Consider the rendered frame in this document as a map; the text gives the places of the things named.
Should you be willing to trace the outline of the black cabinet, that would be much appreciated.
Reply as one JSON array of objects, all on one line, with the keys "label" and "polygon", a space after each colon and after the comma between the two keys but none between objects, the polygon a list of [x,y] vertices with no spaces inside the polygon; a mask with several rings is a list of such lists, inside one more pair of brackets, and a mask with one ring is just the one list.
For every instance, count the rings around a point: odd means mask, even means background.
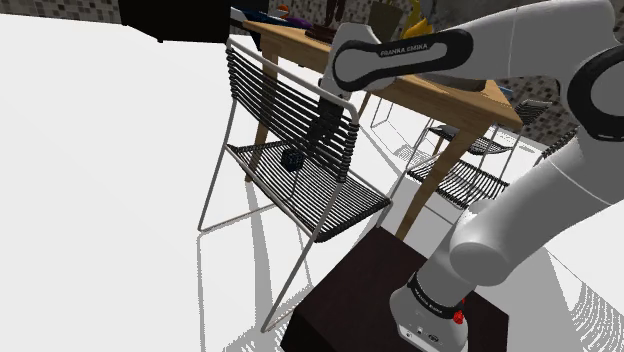
[{"label": "black cabinet", "polygon": [[266,12],[269,0],[118,0],[121,22],[158,42],[225,43],[231,8]]}]

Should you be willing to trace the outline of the dark robot stand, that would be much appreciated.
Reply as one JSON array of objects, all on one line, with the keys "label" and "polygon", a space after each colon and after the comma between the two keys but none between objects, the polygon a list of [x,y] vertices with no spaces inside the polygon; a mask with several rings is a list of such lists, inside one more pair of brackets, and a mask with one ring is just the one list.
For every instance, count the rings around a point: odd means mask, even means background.
[{"label": "dark robot stand", "polygon": [[[418,316],[408,288],[416,276],[426,295],[463,322]],[[297,306],[281,342],[284,352],[441,352],[442,335],[464,333],[460,352],[508,352],[509,317],[459,277],[442,241],[429,258],[383,228],[374,228]]]}]

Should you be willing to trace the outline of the wooden table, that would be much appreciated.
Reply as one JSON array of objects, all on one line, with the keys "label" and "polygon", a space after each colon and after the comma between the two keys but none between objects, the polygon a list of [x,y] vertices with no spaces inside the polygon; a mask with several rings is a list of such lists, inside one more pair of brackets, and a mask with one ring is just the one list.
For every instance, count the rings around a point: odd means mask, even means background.
[{"label": "wooden table", "polygon": [[[311,39],[302,29],[245,21],[243,27],[260,34],[262,56],[272,63],[280,57],[322,73],[328,62],[330,46]],[[489,80],[480,92],[462,91],[423,80],[403,76],[374,94],[414,112],[459,129],[459,134],[441,153],[433,169],[413,196],[395,236],[403,240],[422,208],[451,168],[468,147],[496,123],[514,129],[522,121],[504,97],[497,84]]]}]

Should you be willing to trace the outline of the olive green pot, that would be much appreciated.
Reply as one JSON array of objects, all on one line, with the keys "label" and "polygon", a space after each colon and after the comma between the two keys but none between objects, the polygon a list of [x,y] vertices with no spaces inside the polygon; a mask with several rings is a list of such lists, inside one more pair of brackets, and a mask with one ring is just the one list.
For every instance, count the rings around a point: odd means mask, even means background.
[{"label": "olive green pot", "polygon": [[368,25],[381,42],[388,42],[402,16],[403,10],[391,5],[389,1],[374,1],[371,4]]}]

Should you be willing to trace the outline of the yellow figure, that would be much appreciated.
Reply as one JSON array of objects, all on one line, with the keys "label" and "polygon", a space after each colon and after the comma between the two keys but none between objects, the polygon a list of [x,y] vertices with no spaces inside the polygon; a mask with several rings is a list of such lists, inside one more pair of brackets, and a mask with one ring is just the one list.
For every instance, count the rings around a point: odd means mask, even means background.
[{"label": "yellow figure", "polygon": [[412,11],[408,15],[400,39],[431,34],[433,28],[422,14],[419,0],[409,0],[409,2],[412,5]]}]

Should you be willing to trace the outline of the dark blue cube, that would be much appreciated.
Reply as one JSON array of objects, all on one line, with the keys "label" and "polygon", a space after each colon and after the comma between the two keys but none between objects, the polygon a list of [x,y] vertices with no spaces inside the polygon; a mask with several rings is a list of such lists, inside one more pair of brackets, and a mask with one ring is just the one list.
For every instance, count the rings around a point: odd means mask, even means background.
[{"label": "dark blue cube", "polygon": [[288,172],[300,170],[306,160],[305,154],[297,148],[288,148],[281,154],[280,164]]}]

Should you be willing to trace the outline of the dark brown figure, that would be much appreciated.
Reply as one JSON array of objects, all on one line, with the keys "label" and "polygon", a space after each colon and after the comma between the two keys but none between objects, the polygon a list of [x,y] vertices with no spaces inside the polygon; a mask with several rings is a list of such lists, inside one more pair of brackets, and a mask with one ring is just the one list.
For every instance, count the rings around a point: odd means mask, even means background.
[{"label": "dark brown figure", "polygon": [[333,22],[339,23],[344,15],[347,0],[327,0],[324,26],[329,27]]}]

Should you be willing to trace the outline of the dark brown flat stack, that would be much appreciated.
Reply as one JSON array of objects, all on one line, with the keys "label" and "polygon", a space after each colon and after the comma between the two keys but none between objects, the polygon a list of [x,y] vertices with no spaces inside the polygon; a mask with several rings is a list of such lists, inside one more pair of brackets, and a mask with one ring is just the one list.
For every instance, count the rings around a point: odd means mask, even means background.
[{"label": "dark brown flat stack", "polygon": [[337,31],[327,26],[313,24],[305,31],[305,35],[314,40],[331,45]]}]

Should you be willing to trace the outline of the dark blue flat object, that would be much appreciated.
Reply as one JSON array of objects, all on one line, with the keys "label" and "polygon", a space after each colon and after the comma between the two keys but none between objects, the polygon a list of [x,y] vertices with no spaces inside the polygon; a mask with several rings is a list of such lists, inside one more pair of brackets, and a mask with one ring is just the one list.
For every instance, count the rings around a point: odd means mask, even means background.
[{"label": "dark blue flat object", "polygon": [[256,10],[244,10],[244,9],[239,9],[235,7],[232,7],[230,10],[230,18],[238,22],[252,21],[252,22],[267,23],[267,24],[272,24],[272,25],[282,25],[282,26],[289,25],[288,21],[275,17],[275,16],[268,15],[264,12],[256,11]]}]

